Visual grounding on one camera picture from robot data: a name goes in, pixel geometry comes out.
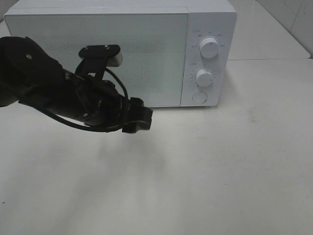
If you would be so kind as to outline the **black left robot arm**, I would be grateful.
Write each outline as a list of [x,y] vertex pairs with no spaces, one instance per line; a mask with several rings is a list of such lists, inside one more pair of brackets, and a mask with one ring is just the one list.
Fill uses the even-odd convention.
[[122,63],[119,45],[91,45],[79,51],[70,72],[28,37],[0,40],[0,105],[29,106],[69,127],[133,134],[149,130],[153,112],[143,100],[119,93],[112,71]]

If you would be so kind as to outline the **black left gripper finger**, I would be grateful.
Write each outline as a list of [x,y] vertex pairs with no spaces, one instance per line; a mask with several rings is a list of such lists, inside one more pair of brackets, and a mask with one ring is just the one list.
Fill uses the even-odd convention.
[[119,45],[93,45],[86,46],[79,51],[82,61],[75,70],[75,74],[87,77],[94,73],[94,77],[102,80],[107,68],[107,59],[121,51]]
[[123,133],[134,134],[139,130],[149,130],[152,124],[153,110],[145,107],[143,100],[131,97],[127,119],[122,127]]

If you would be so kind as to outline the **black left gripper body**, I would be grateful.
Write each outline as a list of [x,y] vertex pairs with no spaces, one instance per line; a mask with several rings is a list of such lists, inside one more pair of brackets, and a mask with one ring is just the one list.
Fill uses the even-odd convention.
[[87,126],[122,126],[129,105],[128,94],[121,95],[109,80],[80,77],[66,72],[66,84],[73,90],[66,98],[66,117]]

